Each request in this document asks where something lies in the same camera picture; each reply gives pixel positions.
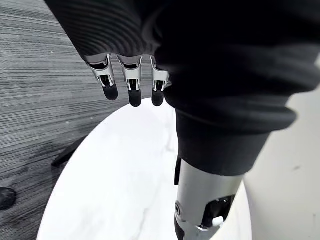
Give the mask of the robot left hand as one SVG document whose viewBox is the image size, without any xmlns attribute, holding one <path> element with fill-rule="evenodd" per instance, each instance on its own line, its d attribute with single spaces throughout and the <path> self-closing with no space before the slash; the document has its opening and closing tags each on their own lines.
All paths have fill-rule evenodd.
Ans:
<svg viewBox="0 0 320 240">
<path fill-rule="evenodd" d="M 122 66 L 138 107 L 139 60 L 161 74 L 153 103 L 175 109 L 179 240 L 208 240 L 268 137 L 296 120 L 295 94 L 320 84 L 317 0 L 48 0 L 94 73 Z"/>
</svg>

